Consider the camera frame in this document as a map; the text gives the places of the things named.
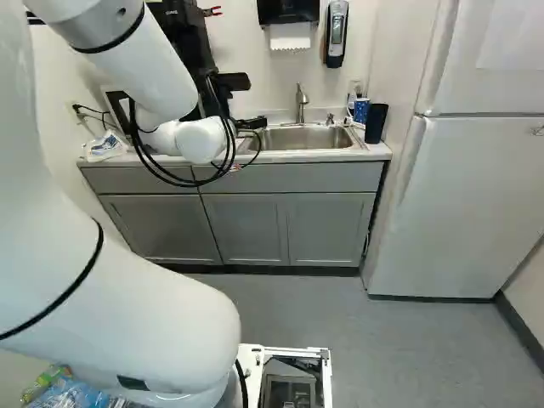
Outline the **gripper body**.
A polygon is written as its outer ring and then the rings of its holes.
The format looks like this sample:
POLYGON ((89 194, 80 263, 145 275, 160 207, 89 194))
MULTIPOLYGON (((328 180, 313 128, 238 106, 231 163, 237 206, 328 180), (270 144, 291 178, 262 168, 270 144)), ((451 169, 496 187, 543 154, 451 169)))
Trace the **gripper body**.
POLYGON ((191 75, 217 73, 204 19, 185 19, 181 23, 181 59, 191 75))

